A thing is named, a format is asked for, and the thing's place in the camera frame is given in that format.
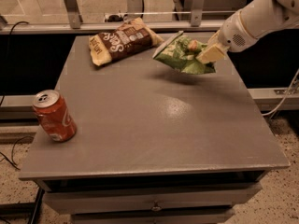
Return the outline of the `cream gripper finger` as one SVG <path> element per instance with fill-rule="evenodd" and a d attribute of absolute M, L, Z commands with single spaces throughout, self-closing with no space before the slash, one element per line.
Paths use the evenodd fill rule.
<path fill-rule="evenodd" d="M 208 45 L 212 45 L 212 44 L 218 42 L 219 32 L 220 32 L 220 31 L 217 31 L 212 37 L 210 37 L 210 38 L 208 39 L 208 41 L 207 41 Z"/>
<path fill-rule="evenodd" d="M 200 63 L 214 63 L 223 59 L 228 49 L 228 46 L 224 46 L 221 43 L 204 44 L 201 46 L 201 51 L 196 56 L 196 60 Z"/>

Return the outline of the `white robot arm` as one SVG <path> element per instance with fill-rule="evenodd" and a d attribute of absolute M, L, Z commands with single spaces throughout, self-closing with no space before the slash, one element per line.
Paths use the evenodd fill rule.
<path fill-rule="evenodd" d="M 228 51 L 241 52 L 270 33 L 291 29 L 299 22 L 299 0 L 253 0 L 230 16 L 196 59 L 214 63 Z"/>

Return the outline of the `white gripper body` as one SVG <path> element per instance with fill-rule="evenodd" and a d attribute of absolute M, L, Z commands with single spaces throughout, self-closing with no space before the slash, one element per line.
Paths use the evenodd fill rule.
<path fill-rule="evenodd" d="M 224 22 L 219 30 L 218 40 L 231 52 L 241 52 L 257 42 L 243 25 L 240 11 Z"/>

